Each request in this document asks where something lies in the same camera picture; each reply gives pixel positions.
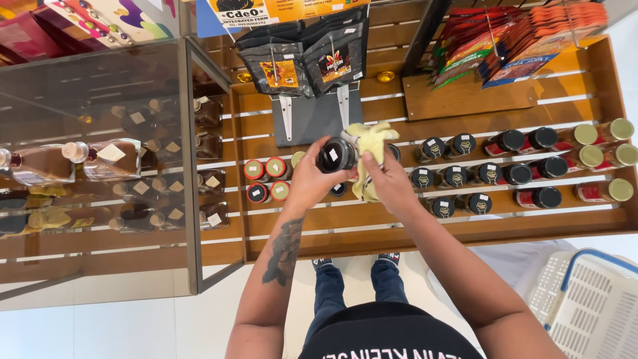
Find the yellow cloth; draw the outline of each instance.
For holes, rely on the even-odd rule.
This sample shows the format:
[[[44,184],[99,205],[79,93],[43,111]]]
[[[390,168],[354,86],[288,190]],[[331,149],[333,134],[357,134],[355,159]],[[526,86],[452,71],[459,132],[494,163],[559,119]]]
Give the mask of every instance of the yellow cloth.
[[[399,139],[399,133],[391,129],[390,124],[387,122],[381,122],[373,126],[353,123],[341,132],[341,138],[352,143],[358,149],[360,155],[363,155],[365,151],[372,152],[380,167],[383,168],[384,141]],[[366,168],[362,165],[361,158],[357,162],[357,173],[359,178],[352,186],[352,192],[361,201],[379,201],[376,196],[375,184],[372,182],[372,178],[370,178]]]

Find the sneaker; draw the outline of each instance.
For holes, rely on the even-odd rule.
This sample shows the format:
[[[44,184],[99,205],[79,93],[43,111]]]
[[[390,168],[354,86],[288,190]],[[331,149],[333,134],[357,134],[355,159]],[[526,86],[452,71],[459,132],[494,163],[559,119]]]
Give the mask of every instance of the sneaker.
[[[313,259],[313,268],[315,269],[315,271],[318,271],[319,268],[325,266],[326,264],[334,266],[334,264],[332,263],[332,258]]]
[[[399,255],[400,253],[386,253],[379,254],[376,257],[376,260],[383,259],[384,261],[392,262],[395,266],[399,267]]]

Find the glass display case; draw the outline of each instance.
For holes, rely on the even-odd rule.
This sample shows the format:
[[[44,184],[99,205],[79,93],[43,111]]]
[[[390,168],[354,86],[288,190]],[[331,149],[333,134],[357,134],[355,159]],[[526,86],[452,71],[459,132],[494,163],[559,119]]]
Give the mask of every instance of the glass display case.
[[[231,273],[202,276],[200,231],[229,218],[224,172],[196,163],[223,160],[227,92],[189,38],[0,69],[0,300],[195,295]]]

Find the forearm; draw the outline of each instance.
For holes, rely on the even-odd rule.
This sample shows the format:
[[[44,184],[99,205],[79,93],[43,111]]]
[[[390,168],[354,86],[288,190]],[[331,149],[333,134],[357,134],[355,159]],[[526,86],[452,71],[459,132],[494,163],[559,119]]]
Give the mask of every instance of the forearm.
[[[281,326],[286,321],[305,210],[284,206],[253,270],[235,325]]]
[[[406,230],[450,296],[473,328],[504,316],[529,312],[521,297],[483,260],[458,242],[423,207],[400,218]]]

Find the hand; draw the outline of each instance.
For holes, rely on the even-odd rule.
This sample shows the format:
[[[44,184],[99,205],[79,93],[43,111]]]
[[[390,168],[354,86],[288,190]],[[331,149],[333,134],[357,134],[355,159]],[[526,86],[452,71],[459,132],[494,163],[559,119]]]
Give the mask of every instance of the hand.
[[[383,169],[369,151],[364,152],[362,162],[375,184],[376,196],[390,214],[403,220],[415,206],[423,208],[405,170],[389,150],[383,156]]]
[[[357,170],[341,170],[334,173],[322,173],[316,166],[316,159],[323,145],[330,139],[324,136],[310,145],[306,154],[299,160],[292,175],[292,184],[286,206],[307,211],[321,201],[330,189],[356,175]]]

